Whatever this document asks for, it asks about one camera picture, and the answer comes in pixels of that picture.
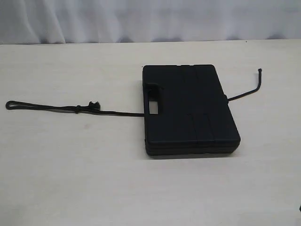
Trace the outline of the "black plastic carry case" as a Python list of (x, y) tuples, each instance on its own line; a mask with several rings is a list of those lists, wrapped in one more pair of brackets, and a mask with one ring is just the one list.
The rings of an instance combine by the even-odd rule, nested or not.
[(230, 154), (240, 144), (213, 65), (144, 66), (143, 106), (150, 156)]

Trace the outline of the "white backdrop curtain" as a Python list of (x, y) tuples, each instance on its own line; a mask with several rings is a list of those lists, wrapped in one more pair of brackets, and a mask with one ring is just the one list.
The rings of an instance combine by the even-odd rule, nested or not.
[(298, 39), (298, 0), (3, 0), (1, 44)]

